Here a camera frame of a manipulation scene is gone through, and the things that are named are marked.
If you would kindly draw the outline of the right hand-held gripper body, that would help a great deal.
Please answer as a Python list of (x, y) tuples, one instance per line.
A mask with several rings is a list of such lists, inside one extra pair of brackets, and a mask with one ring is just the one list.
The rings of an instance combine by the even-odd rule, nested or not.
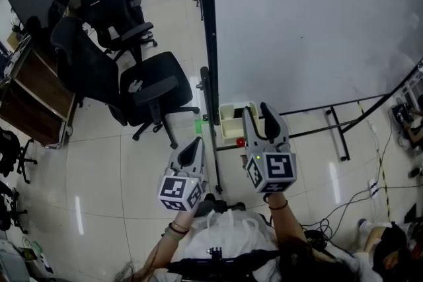
[(245, 171), (257, 193), (284, 192), (297, 180), (296, 154), (287, 137), (273, 143), (246, 139), (245, 151)]

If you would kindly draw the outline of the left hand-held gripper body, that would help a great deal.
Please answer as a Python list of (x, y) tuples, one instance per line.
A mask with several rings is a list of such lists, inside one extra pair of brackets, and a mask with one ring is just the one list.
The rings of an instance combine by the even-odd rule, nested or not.
[(190, 212), (199, 204), (206, 185), (202, 163), (183, 167), (171, 162), (160, 177), (157, 198), (168, 210)]

